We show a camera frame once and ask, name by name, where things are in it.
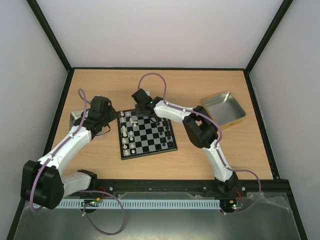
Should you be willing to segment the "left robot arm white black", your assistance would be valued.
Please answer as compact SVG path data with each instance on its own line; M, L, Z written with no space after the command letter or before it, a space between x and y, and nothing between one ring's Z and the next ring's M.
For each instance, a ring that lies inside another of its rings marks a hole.
M52 210L68 195L94 190L97 187L97 174L83 169L69 176L62 174L76 154L116 118L111 100L95 96L90 108L74 120L69 133L55 148L39 160L25 163L21 198Z

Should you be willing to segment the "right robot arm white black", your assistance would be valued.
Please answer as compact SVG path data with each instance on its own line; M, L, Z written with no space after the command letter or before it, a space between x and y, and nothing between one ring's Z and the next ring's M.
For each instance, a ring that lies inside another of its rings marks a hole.
M220 147L222 131L202 106L182 107L162 97L152 98L142 88L131 97L136 102L135 109L142 115L168 119L184 126L190 142L204 151L218 181L218 191L222 195L229 196L242 189L236 171L231 169Z

